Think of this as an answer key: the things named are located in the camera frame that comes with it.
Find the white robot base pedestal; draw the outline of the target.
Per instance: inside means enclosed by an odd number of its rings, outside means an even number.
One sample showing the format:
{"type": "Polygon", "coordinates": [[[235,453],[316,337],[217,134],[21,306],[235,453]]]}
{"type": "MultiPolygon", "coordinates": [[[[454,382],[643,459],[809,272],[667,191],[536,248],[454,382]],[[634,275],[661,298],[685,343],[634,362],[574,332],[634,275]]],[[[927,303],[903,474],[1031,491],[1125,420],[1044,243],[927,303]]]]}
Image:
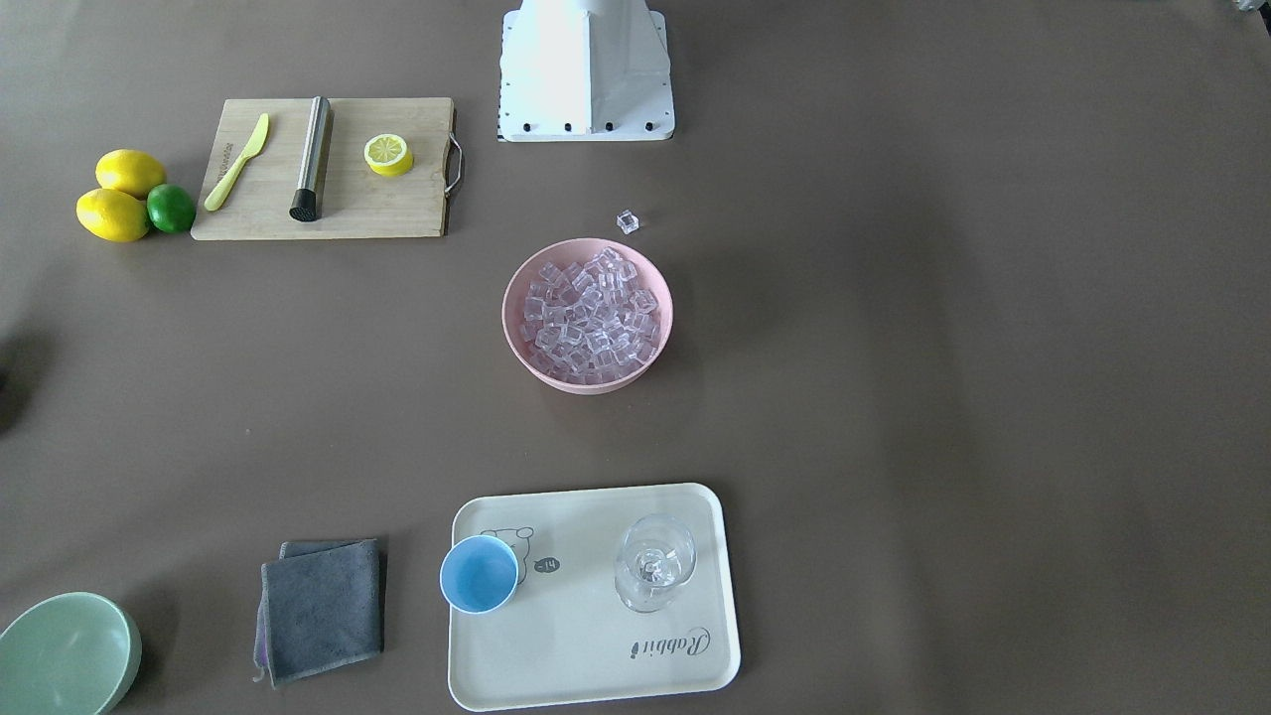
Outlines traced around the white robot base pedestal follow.
{"type": "Polygon", "coordinates": [[[496,138],[644,142],[675,130],[662,13],[644,1],[522,1],[505,13],[496,138]]]}

